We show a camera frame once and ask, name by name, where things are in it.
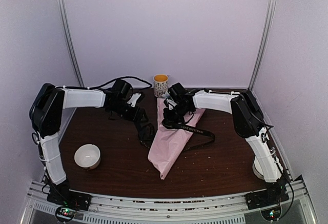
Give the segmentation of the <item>black lettered ribbon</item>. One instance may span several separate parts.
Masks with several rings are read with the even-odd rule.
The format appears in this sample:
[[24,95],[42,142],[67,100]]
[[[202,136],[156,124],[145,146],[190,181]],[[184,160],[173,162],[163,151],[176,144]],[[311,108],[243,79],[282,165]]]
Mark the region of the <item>black lettered ribbon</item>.
[[[192,113],[192,116],[189,118],[189,120],[184,123],[173,123],[167,119],[162,120],[161,124],[163,125],[165,131],[173,132],[173,135],[181,134],[182,137],[186,137],[184,138],[184,140],[186,140],[187,142],[184,145],[183,152],[208,146],[215,141],[214,133],[204,129],[199,129],[192,125],[192,122],[194,124],[198,123],[201,118],[201,114],[199,115],[200,116],[196,116],[196,113]],[[155,132],[154,126],[151,123],[145,124],[144,126],[142,126],[140,123],[135,123],[135,126],[138,131],[138,138],[140,143],[146,148],[150,149],[151,146],[154,144],[156,133],[159,132],[159,127],[157,129],[157,132]],[[209,137],[210,140],[202,144],[188,146],[187,143],[193,134],[199,134],[205,137]]]

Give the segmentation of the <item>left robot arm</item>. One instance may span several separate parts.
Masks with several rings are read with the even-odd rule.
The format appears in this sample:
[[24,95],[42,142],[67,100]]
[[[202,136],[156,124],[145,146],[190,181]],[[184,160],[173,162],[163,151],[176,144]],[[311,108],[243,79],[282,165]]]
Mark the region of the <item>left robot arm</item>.
[[47,201],[63,208],[88,210],[91,195],[70,190],[69,180],[64,171],[59,143],[69,125],[63,120],[63,111],[77,108],[103,108],[108,113],[116,113],[124,120],[131,121],[138,133],[138,139],[145,147],[150,147],[155,129],[147,117],[145,109],[137,106],[144,94],[134,92],[126,77],[110,81],[112,86],[70,87],[51,83],[42,85],[29,111],[33,132],[33,142],[38,147],[38,155],[45,168],[46,185],[50,187]]

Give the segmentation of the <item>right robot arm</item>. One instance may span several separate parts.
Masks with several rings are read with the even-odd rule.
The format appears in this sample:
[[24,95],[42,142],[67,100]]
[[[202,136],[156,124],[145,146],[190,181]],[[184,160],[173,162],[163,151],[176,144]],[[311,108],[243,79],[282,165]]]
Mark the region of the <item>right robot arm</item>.
[[278,205],[289,199],[286,185],[289,183],[276,155],[275,148],[268,146],[268,131],[272,128],[263,120],[263,113],[250,90],[240,92],[216,92],[209,89],[188,91],[181,83],[168,89],[162,124],[167,129],[181,129],[211,138],[212,132],[188,124],[186,114],[193,115],[198,109],[210,109],[229,113],[233,117],[235,132],[244,138],[253,150],[254,174],[265,181],[266,189],[248,193],[245,198],[249,209]]

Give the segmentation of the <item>purple pink wrapping paper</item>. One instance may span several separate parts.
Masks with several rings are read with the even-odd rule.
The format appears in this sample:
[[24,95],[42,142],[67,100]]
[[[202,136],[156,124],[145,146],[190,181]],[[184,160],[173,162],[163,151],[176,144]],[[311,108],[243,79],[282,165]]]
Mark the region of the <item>purple pink wrapping paper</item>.
[[183,151],[186,137],[181,134],[165,131],[162,123],[163,109],[165,108],[164,99],[157,99],[157,129],[154,144],[151,146],[148,154],[148,160],[159,171],[160,179],[164,180],[173,167],[177,158]]

